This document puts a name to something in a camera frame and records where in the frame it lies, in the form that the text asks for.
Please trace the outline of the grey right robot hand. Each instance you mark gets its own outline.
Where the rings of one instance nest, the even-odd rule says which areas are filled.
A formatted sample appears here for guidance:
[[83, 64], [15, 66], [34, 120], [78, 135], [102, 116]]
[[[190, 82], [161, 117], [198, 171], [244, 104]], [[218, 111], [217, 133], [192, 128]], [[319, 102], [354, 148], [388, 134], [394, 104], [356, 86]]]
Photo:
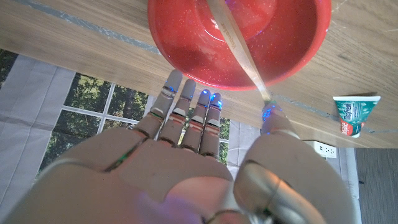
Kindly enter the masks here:
[[218, 160], [221, 97], [173, 70], [132, 129], [113, 128], [62, 154], [5, 223], [355, 223], [340, 175], [303, 142], [275, 101], [261, 135], [232, 175]]

